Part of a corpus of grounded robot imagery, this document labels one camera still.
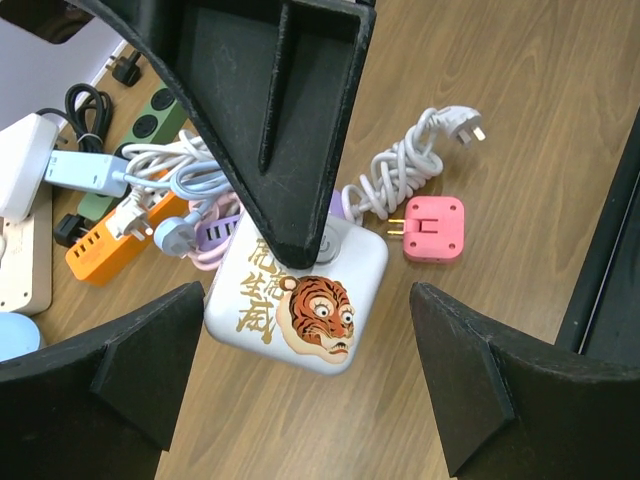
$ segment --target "wood grain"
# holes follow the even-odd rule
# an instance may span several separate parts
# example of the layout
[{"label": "wood grain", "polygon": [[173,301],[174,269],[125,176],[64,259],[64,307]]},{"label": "wood grain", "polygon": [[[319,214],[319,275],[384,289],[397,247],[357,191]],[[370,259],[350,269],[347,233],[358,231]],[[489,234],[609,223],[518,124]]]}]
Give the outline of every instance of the wood grain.
[{"label": "wood grain", "polygon": [[[366,172],[424,108],[477,107],[487,141],[470,151],[439,142],[445,172],[421,192],[465,203],[464,256],[447,267],[408,263],[390,240],[358,357],[336,378],[203,333],[160,479],[448,478],[409,316],[413,282],[555,338],[640,103],[640,4],[381,0],[377,10],[338,185]],[[118,105],[111,146],[155,81],[148,71],[131,90],[105,81]],[[74,201],[60,195],[56,217]],[[153,248],[103,289],[75,281],[59,248],[54,267],[54,304],[39,317],[50,342],[183,282],[211,281]]]}]

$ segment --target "plug prong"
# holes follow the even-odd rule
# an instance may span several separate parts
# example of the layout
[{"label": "plug prong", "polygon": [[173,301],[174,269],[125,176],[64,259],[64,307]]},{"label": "plug prong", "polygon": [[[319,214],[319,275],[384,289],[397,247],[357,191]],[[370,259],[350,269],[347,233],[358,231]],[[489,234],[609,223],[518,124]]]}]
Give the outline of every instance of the plug prong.
[{"label": "plug prong", "polygon": [[473,134],[476,136],[479,142],[483,142],[487,136],[484,134],[480,127],[476,127],[473,129]]}]

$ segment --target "white plug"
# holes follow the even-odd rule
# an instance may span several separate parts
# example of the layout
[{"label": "white plug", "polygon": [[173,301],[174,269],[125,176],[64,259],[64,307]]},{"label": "white plug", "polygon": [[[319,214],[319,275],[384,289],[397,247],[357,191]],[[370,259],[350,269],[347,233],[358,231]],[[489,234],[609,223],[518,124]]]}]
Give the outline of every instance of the white plug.
[{"label": "white plug", "polygon": [[0,131],[0,217],[27,217],[57,137],[58,126],[35,113]]},{"label": "white plug", "polygon": [[147,202],[147,195],[141,189],[134,189],[116,207],[114,214],[105,222],[107,230],[114,239],[120,240],[125,235],[133,235],[142,241],[145,239],[144,234],[153,234],[153,229],[149,224]]},{"label": "white plug", "polygon": [[487,138],[480,128],[482,115],[473,108],[454,105],[439,110],[437,116],[447,137],[457,139],[467,148],[473,143],[473,137],[479,142]]}]

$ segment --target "tiger illustration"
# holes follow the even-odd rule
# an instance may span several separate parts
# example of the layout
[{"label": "tiger illustration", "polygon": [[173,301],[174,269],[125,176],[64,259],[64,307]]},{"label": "tiger illustration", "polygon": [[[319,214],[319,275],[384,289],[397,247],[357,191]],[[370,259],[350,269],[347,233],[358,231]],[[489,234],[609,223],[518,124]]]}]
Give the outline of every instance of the tiger illustration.
[{"label": "tiger illustration", "polygon": [[287,276],[280,288],[285,295],[276,321],[287,345],[301,355],[344,363],[354,343],[355,310],[342,284],[324,277]]}]

